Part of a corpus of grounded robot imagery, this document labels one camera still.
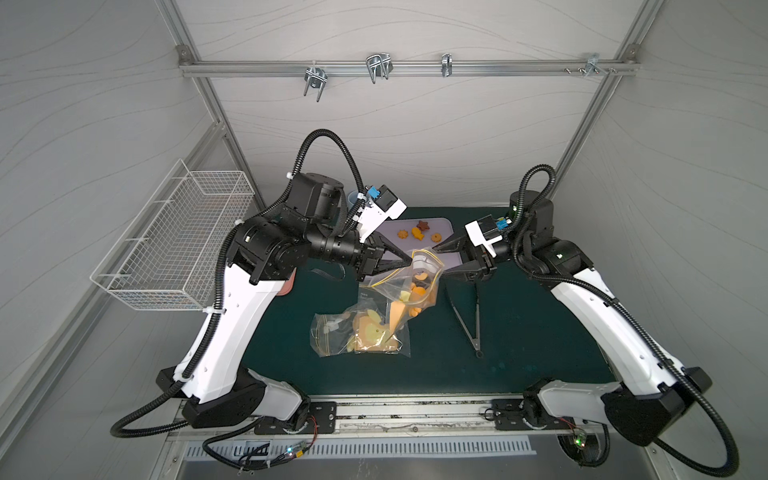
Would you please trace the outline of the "lavender plastic tray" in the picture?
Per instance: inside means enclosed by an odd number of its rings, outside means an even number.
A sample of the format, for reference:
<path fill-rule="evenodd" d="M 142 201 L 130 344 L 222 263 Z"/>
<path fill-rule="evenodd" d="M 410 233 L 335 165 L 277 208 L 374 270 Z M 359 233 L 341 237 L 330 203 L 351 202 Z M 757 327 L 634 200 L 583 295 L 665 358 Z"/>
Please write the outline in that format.
<path fill-rule="evenodd" d="M 424 234 L 423 240 L 417 240 L 411 234 L 411 230 L 414 227 L 417 227 L 417 223 L 419 221 L 426 221 L 429 225 L 429 229 L 427 231 L 422 231 Z M 400 239 L 397 236 L 397 233 L 400 230 L 408 231 L 409 236 L 406 239 Z M 382 236 L 388 238 L 390 241 L 392 241 L 396 246 L 398 246 L 400 249 L 402 249 L 406 253 L 410 253 L 411 251 L 418 250 L 418 249 L 427 249 L 427 248 L 432 249 L 435 245 L 438 244 L 431 240 L 431 236 L 434 233 L 441 234 L 442 241 L 443 241 L 443 240 L 446 240 L 448 237 L 450 237 L 454 233 L 454 229 L 451 221 L 447 218 L 424 217 L 424 218 L 417 218 L 417 219 L 387 220 L 377 228 L 377 232 L 380 233 Z"/>

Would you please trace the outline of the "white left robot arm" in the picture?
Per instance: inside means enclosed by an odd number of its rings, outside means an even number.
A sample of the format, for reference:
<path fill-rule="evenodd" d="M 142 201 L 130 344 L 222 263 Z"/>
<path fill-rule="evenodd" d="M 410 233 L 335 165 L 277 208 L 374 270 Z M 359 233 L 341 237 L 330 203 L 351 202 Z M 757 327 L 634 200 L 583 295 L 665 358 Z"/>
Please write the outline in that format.
<path fill-rule="evenodd" d="M 335 143 L 346 160 L 356 184 L 353 205 L 347 205 L 339 181 L 302 171 L 319 138 Z M 269 305 L 310 259 L 349 266 L 363 280 L 406 268 L 412 258 L 377 231 L 400 216 L 405 204 L 387 186 L 365 187 L 350 150 L 333 131 L 316 129 L 304 139 L 287 178 L 272 205 L 225 236 L 215 262 L 213 303 L 193 345 L 176 367 L 159 373 L 162 394 L 117 420 L 113 437 L 235 426 L 253 415 L 272 418 L 290 432 L 304 428 L 309 397 L 242 362 Z"/>

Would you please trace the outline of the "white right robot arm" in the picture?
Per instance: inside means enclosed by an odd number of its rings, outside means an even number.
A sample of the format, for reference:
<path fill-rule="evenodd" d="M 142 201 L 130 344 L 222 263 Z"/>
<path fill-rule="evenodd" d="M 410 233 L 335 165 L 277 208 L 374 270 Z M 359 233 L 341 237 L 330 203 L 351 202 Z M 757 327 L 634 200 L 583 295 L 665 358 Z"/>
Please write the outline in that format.
<path fill-rule="evenodd" d="M 507 215 L 472 221 L 435 247 L 441 253 L 461 254 L 461 264 L 445 274 L 469 282 L 485 281 L 500 264 L 514 263 L 580 321 L 617 378 L 603 384 L 543 378 L 524 392 L 520 416 L 535 430 L 560 417 L 601 425 L 604 439 L 593 458 L 583 453 L 587 440 L 581 428 L 574 426 L 568 437 L 559 439 L 562 450 L 585 467 L 605 462 L 609 435 L 616 431 L 634 445 L 657 445 L 701 474 L 734 475 L 739 451 L 727 424 L 705 397 L 712 385 L 709 375 L 700 367 L 685 366 L 664 349 L 612 294 L 590 258 L 575 243 L 554 236 L 548 196 L 556 180 L 552 166 L 532 167 L 511 195 Z M 703 410 L 723 441 L 726 459 L 720 466 L 697 462 L 661 438 L 692 405 Z"/>

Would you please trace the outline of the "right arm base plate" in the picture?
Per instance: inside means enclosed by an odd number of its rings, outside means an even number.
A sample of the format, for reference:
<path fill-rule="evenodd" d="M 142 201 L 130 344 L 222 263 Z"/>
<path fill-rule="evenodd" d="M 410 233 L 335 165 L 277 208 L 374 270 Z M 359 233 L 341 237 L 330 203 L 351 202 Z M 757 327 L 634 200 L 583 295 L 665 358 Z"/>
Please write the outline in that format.
<path fill-rule="evenodd" d="M 499 431 L 570 431 L 572 424 L 548 414 L 540 402 L 528 397 L 494 399 L 482 417 Z"/>

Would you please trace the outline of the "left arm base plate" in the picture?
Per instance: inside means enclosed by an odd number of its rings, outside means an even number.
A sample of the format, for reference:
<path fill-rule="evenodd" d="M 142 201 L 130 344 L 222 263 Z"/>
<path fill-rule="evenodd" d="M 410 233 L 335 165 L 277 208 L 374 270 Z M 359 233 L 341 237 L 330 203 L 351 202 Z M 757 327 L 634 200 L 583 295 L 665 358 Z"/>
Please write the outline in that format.
<path fill-rule="evenodd" d="M 304 401 L 287 420 L 262 417 L 254 427 L 257 435 L 330 434 L 335 431 L 337 403 Z"/>

